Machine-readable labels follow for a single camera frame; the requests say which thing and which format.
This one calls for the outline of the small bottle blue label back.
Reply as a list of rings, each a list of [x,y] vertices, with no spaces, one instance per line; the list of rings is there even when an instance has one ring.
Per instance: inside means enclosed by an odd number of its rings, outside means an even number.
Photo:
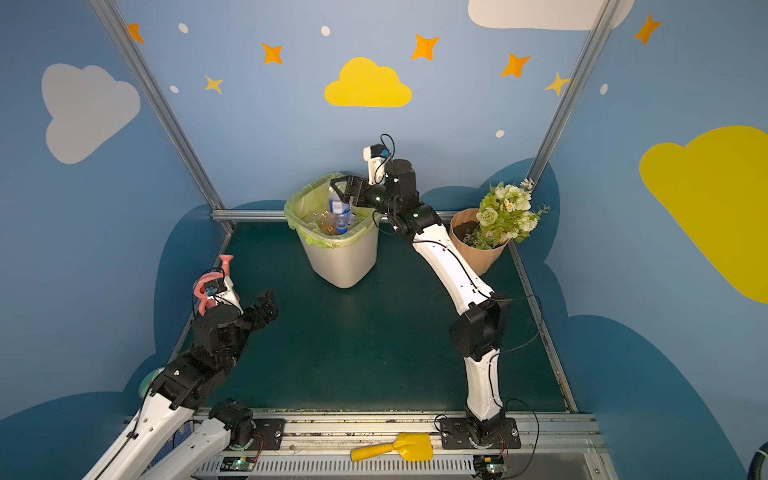
[[[351,222],[351,207],[342,201],[339,194],[329,188],[329,211],[331,214],[333,232],[335,235],[343,235],[348,232]]]

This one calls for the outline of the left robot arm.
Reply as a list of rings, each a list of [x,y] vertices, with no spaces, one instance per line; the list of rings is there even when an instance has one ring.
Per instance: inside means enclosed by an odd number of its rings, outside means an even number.
[[[184,422],[235,368],[251,332],[278,316],[272,289],[240,309],[222,297],[204,299],[192,322],[194,342],[150,383],[126,429],[85,475],[87,479],[137,479]]]

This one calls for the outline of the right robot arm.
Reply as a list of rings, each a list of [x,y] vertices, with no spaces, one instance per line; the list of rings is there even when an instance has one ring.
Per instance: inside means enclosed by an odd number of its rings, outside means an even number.
[[[469,436],[476,447],[491,445],[506,422],[496,384],[511,300],[496,293],[461,256],[440,216],[420,199],[409,161],[391,160],[369,179],[348,175],[331,180],[330,186],[343,202],[385,215],[447,290],[458,314],[449,336],[466,368]]]

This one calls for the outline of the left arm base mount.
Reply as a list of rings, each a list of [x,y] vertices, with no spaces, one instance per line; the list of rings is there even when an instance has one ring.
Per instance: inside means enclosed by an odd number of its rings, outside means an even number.
[[[248,420],[235,429],[231,448],[241,451],[279,450],[285,424],[282,418]]]

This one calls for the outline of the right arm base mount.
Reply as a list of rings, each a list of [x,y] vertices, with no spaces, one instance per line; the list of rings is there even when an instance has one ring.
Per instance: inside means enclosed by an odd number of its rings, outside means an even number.
[[[445,450],[517,450],[522,447],[517,424],[512,418],[478,423],[467,417],[441,417],[436,428]]]

